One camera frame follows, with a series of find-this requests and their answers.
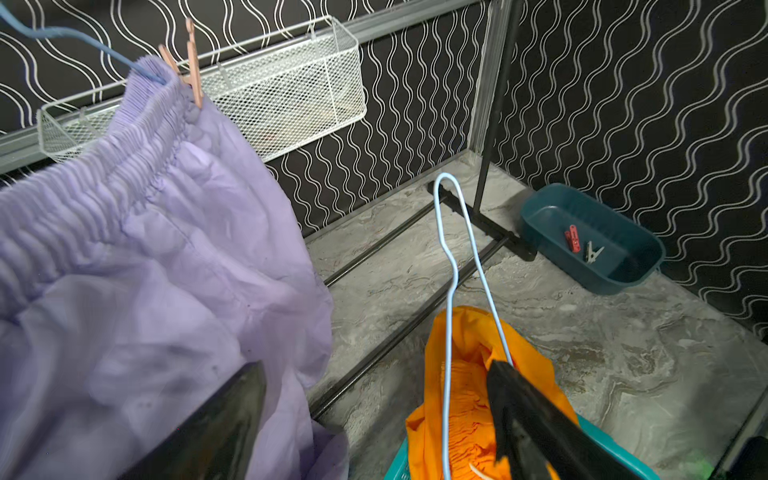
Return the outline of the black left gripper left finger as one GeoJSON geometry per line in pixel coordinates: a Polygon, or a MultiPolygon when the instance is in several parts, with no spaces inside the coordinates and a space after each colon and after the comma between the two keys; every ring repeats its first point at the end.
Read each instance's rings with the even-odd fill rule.
{"type": "Polygon", "coordinates": [[[122,479],[243,479],[257,438],[267,380],[260,361],[242,366],[122,479]]]}

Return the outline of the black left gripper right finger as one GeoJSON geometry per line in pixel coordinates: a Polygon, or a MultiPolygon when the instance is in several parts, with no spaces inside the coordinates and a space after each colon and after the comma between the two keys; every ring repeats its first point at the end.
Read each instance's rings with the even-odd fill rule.
{"type": "Polygon", "coordinates": [[[487,375],[496,460],[513,479],[636,479],[511,364],[494,361],[487,375]]]}

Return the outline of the peach clothespin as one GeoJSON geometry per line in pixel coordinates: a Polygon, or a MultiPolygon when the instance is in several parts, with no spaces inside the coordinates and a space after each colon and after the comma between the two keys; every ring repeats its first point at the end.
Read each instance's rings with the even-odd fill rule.
{"type": "Polygon", "coordinates": [[[188,73],[183,75],[179,70],[177,63],[172,58],[168,48],[165,45],[159,45],[158,51],[163,61],[177,74],[177,76],[192,89],[195,105],[203,108],[203,89],[200,64],[197,51],[197,42],[195,36],[195,24],[192,18],[186,18],[187,39],[187,69],[188,73]]]}

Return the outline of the red clothespin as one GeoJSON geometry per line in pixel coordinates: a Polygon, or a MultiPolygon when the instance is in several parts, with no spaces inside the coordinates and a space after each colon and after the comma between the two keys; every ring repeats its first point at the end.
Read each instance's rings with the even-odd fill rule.
{"type": "Polygon", "coordinates": [[[572,253],[580,253],[582,251],[582,244],[579,237],[578,229],[575,225],[570,225],[565,232],[568,248],[572,253]]]}

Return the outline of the white clothespin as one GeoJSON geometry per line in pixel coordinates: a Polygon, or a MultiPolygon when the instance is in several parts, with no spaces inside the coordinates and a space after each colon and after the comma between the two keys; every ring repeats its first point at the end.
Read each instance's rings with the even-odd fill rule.
{"type": "Polygon", "coordinates": [[[604,248],[596,248],[592,241],[588,241],[586,245],[585,261],[587,264],[593,264],[597,261],[604,248]]]}

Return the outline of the lilac shorts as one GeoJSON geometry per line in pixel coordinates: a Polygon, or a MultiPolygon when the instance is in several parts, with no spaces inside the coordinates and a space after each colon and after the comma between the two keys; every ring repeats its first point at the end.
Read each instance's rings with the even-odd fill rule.
{"type": "Polygon", "coordinates": [[[1,192],[1,475],[115,479],[243,365],[267,390],[250,479],[344,479],[310,415],[333,299],[238,128],[161,59],[105,136],[1,192]]]}

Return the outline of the orange shorts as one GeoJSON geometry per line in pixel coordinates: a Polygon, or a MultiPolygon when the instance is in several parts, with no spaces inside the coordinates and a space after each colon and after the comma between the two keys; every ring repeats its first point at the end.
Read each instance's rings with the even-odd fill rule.
{"type": "MultiPolygon", "coordinates": [[[[511,326],[503,327],[520,373],[573,423],[578,417],[555,380],[554,366],[511,326]]],[[[434,320],[425,347],[424,403],[406,420],[413,479],[442,479],[442,405],[446,313],[434,320]]],[[[509,462],[496,460],[497,442],[486,380],[491,363],[506,359],[491,313],[471,306],[452,310],[449,453],[453,479],[509,479],[509,462]]]]}

